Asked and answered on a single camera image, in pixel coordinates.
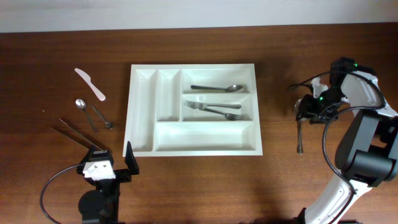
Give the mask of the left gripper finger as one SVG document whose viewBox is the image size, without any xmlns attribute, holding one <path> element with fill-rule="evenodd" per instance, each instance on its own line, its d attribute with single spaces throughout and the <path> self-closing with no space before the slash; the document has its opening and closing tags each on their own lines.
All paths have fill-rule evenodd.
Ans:
<svg viewBox="0 0 398 224">
<path fill-rule="evenodd" d="M 124 157 L 124 161 L 127 165 L 128 171 L 131 175 L 138 175 L 139 174 L 139 166 L 137 161 L 134 157 L 131 142 L 128 141 L 126 145 L 126 154 Z"/>
<path fill-rule="evenodd" d="M 107 150 L 105 150 L 105 151 L 100 150 L 96 146 L 92 145 L 88 152 L 88 158 L 89 159 L 107 159 L 108 152 L 107 152 Z"/>
</svg>

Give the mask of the steel tweezers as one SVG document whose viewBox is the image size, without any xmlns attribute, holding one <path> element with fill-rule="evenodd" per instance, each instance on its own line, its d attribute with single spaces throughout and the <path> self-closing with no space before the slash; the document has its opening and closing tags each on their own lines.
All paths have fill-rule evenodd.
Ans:
<svg viewBox="0 0 398 224">
<path fill-rule="evenodd" d="M 90 144 L 91 146 L 94 146 L 97 151 L 103 150 L 102 147 L 100 147 L 97 143 L 95 143 L 88 136 L 85 136 L 78 128 L 74 127 L 74 125 L 72 125 L 72 124 L 69 124 L 67 120 L 59 118 L 59 121 L 62 124 L 64 124 L 70 131 L 72 131 L 74 133 L 74 135 L 78 136 L 79 139 L 81 139 L 82 141 Z M 58 130 L 56 128 L 52 128 L 52 130 L 55 131 L 56 133 L 59 133 L 59 134 L 65 136 L 67 139 L 69 139 L 69 140 L 71 140 L 71 141 L 73 141 L 73 142 L 75 142 L 77 144 L 80 144 L 80 145 L 84 146 L 82 142 L 79 142 L 77 139 L 72 138 L 70 135 L 67 135 L 65 132 L 63 132 L 61 130 Z"/>
</svg>

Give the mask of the steel tablespoon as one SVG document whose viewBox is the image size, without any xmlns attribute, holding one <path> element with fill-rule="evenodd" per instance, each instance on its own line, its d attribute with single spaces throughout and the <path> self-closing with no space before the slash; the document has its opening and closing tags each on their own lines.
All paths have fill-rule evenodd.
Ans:
<svg viewBox="0 0 398 224">
<path fill-rule="evenodd" d="M 299 114 L 299 106 L 301 103 L 301 99 L 298 99 L 294 105 L 294 114 L 297 116 Z M 302 144 L 302 127 L 301 127 L 301 119 L 296 118 L 297 122 L 297 154 L 303 154 L 303 144 Z"/>
<path fill-rule="evenodd" d="M 202 85 L 191 85 L 192 90 L 210 91 L 217 93 L 238 93 L 244 91 L 242 85 L 231 85 L 228 87 L 215 87 L 215 86 L 202 86 Z"/>
</svg>

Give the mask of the steel fork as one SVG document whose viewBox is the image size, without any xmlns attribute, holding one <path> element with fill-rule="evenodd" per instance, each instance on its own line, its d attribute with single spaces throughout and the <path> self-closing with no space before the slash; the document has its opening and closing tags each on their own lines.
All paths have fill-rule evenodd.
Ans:
<svg viewBox="0 0 398 224">
<path fill-rule="evenodd" d="M 216 103 L 199 103 L 199 102 L 195 102 L 195 101 L 185 101 L 184 105 L 188 106 L 190 108 L 196 109 L 196 110 L 203 110 L 205 108 L 211 108 L 211 107 L 230 108 L 230 109 L 234 109 L 234 110 L 241 109 L 241 105 L 227 105 L 227 104 L 216 104 Z"/>
<path fill-rule="evenodd" d="M 240 121 L 240 120 L 246 119 L 246 117 L 243 116 L 243 115 L 232 114 L 232 113 L 224 113 L 222 111 L 213 110 L 213 109 L 209 109 L 209 108 L 204 108 L 203 110 L 206 111 L 206 112 L 210 112 L 210 113 L 220 114 L 223 117 L 225 117 L 227 120 L 230 120 L 230 121 Z"/>
</svg>

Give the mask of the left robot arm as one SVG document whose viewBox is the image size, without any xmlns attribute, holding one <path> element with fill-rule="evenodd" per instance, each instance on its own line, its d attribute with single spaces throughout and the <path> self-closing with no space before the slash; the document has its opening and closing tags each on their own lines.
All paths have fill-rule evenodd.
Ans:
<svg viewBox="0 0 398 224">
<path fill-rule="evenodd" d="M 131 143 L 126 145 L 125 169 L 113 169 L 110 151 L 99 151 L 91 146 L 81 160 L 76 172 L 95 187 L 83 194 L 78 210 L 83 223 L 117 223 L 119 212 L 120 185 L 139 174 L 139 166 L 132 152 Z"/>
</svg>

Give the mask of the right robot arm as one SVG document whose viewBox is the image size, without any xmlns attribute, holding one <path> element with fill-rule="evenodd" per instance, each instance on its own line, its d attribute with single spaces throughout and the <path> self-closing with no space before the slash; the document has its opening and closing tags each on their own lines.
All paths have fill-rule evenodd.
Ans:
<svg viewBox="0 0 398 224">
<path fill-rule="evenodd" d="M 294 114 L 298 154 L 303 154 L 302 122 L 324 124 L 322 153 L 333 177 L 294 223 L 341 223 L 357 199 L 397 175 L 397 112 L 382 94 L 376 72 L 341 57 L 331 63 L 326 74 L 329 85 L 320 82 L 320 75 L 300 83 L 311 92 L 296 101 Z M 352 112 L 354 119 L 331 161 L 326 151 L 327 133 L 332 122 L 347 112 Z"/>
</svg>

